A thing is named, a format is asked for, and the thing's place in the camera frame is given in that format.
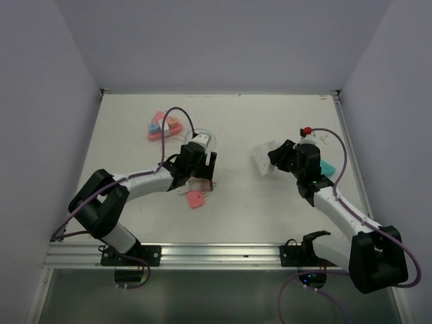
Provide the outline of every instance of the black mounting bracket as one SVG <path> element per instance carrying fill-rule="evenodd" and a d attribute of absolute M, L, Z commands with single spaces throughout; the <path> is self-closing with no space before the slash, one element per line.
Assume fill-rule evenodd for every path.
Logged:
<path fill-rule="evenodd" d="M 121 258 L 113 249 L 104 246 L 101 265 L 104 267 L 131 267 L 138 265 L 136 261 Z M 141 245 L 140 259 L 147 262 L 150 267 L 158 267 L 161 263 L 162 247 L 160 245 Z"/>
<path fill-rule="evenodd" d="M 320 267 L 323 264 L 321 259 L 307 259 L 301 257 L 303 249 L 300 245 L 281 245 L 279 257 L 282 267 Z"/>
<path fill-rule="evenodd" d="M 320 267 L 326 260 L 317 257 L 313 250 L 312 241 L 320 236 L 330 235 L 327 231 L 318 231 L 303 236 L 301 245 L 289 245 L 288 240 L 279 247 L 279 257 L 282 267 Z M 327 266 L 334 267 L 333 263 L 327 261 Z"/>

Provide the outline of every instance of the purple cable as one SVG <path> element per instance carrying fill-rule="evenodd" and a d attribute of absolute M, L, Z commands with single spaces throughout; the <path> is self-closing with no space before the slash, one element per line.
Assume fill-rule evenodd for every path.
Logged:
<path fill-rule="evenodd" d="M 172 107 L 172 108 L 169 108 L 169 109 L 167 110 L 167 112 L 165 113 L 165 115 L 163 116 L 163 119 L 162 119 L 162 129 L 161 129 L 161 133 L 162 133 L 162 136 L 161 136 L 161 143 L 162 143 L 162 157 L 161 157 L 161 162 L 160 162 L 160 164 L 157 166 L 155 172 L 158 172 L 158 171 L 162 168 L 163 160 L 165 160 L 165 137 L 164 137 L 164 135 L 163 135 L 163 130 L 165 129 L 165 121 L 167 120 L 168 114 L 171 113 L 173 110 L 180 110 L 182 113 L 184 113 L 184 114 L 186 115 L 186 117 L 187 117 L 188 120 L 189 120 L 190 128 L 192 128 L 192 137 L 195 135 L 194 123 L 192 123 L 192 120 L 190 119 L 190 116 L 189 116 L 189 114 L 187 113 L 187 111 L 184 110 L 184 109 L 181 108 L 181 107 Z"/>
<path fill-rule="evenodd" d="M 287 282 L 281 287 L 279 294 L 277 295 L 277 313 L 279 314 L 279 319 L 280 319 L 282 324 L 286 324 L 286 322 L 284 321 L 284 314 L 282 313 L 282 306 L 281 306 L 282 294 L 284 293 L 286 286 L 288 286 L 288 284 L 293 279 L 296 279 L 297 277 L 300 277 L 302 275 L 310 275 L 310 274 L 314 274 L 314 273 L 328 273 L 328 274 L 332 274 L 332 275 L 348 275 L 348 273 L 344 270 L 310 270 L 310 271 L 299 272 L 299 273 L 296 273 L 295 275 L 292 275 L 287 280 Z M 334 301 L 334 303 L 337 305 L 337 307 L 339 307 L 339 309 L 342 312 L 342 316 L 344 317 L 344 322 L 347 323 L 348 318 L 346 316 L 346 312 L 345 312 L 344 308 L 342 307 L 342 305 L 335 298 L 333 298 L 331 295 L 329 295 L 327 292 L 324 292 L 322 290 L 317 290 L 317 292 L 326 296 L 327 298 L 331 299 L 332 301 Z"/>
<path fill-rule="evenodd" d="M 122 178 L 122 179 L 119 179 L 119 180 L 117 180 L 117 181 L 114 181 L 114 182 L 112 182 L 112 183 L 110 183 L 110 184 L 107 184 L 106 186 L 104 186 L 104 187 L 102 187 L 101 189 L 99 189 L 99 190 L 97 190 L 94 194 L 92 194 L 90 197 L 88 197 L 86 200 L 84 200 L 84 202 L 81 204 L 81 205 L 79 205 L 78 207 L 76 207 L 76 209 L 74 210 L 74 211 L 72 211 L 70 214 L 69 214 L 69 216 L 67 216 L 66 217 L 66 219 L 64 220 L 64 221 L 62 221 L 61 222 L 61 224 L 54 230 L 54 232 L 51 234 L 51 239 L 53 239 L 53 240 L 58 240 L 58 239 L 61 239 L 61 238 L 63 238 L 64 236 L 57 236 L 57 234 L 66 226 L 66 224 L 68 224 L 69 222 L 70 222 L 70 220 L 72 219 L 72 218 L 74 218 L 75 216 L 76 216 L 76 214 L 78 214 L 90 201 L 92 201 L 93 199 L 95 199 L 98 195 L 100 195 L 100 194 L 102 194 L 102 193 L 104 193 L 105 191 L 107 191 L 108 189 L 110 189 L 110 188 L 112 188 L 112 187 L 114 187 L 114 186 L 116 186 L 116 185 L 118 185 L 118 184 L 120 184 L 120 183 L 122 183 L 122 182 L 125 182 L 126 181 L 126 178 Z M 83 234 L 82 233 L 83 231 L 79 231 L 79 232 L 75 232 L 75 233 L 71 233 L 71 234 L 74 234 L 74 235 L 78 235 L 78 233 L 79 234 Z"/>
<path fill-rule="evenodd" d="M 335 195 L 337 201 L 341 204 L 341 206 L 343 206 L 343 208 L 345 208 L 345 210 L 347 210 L 347 212 L 349 212 L 358 221 L 363 222 L 363 218 L 360 215 L 358 215 L 355 211 L 353 211 L 341 198 L 338 198 L 338 192 L 337 192 L 338 184 L 339 184 L 340 180 L 342 179 L 342 176 L 344 175 L 345 170 L 346 170 L 346 165 L 348 164 L 348 152 L 346 150 L 346 146 L 345 146 L 344 141 L 342 140 L 342 138 L 337 133 L 335 133 L 333 130 L 329 130 L 327 128 L 313 128 L 312 131 L 324 131 L 324 132 L 328 132 L 328 133 L 334 135 L 337 138 L 337 140 L 339 140 L 339 142 L 340 142 L 340 144 L 342 146 L 342 149 L 344 150 L 344 165 L 342 166 L 342 170 L 340 172 L 340 175 L 339 175 L 339 177 L 337 177 L 337 179 L 335 181 L 335 184 L 333 186 L 333 194 Z M 403 245 L 403 243 L 401 243 L 399 240 L 397 240 L 394 237 L 390 236 L 389 234 L 383 232 L 378 227 L 375 227 L 374 225 L 371 225 L 367 221 L 365 221 L 364 224 L 368 228 L 370 228 L 371 230 L 377 232 L 378 234 L 380 234 L 383 237 L 387 238 L 388 240 L 392 241 L 394 244 L 396 244 L 402 250 L 404 250 L 406 252 L 406 254 L 410 256 L 412 262 L 414 263 L 414 266 L 416 267 L 416 272 L 417 272 L 416 278 L 412 282 L 410 282 L 410 283 L 400 283 L 398 285 L 395 285 L 394 287 L 397 287 L 397 288 L 411 288 L 411 287 L 414 287 L 415 285 L 417 285 L 420 282 L 420 280 L 421 280 L 421 268 L 420 268 L 419 261 L 414 256 L 414 253 L 412 253 L 412 251 L 407 246 Z"/>

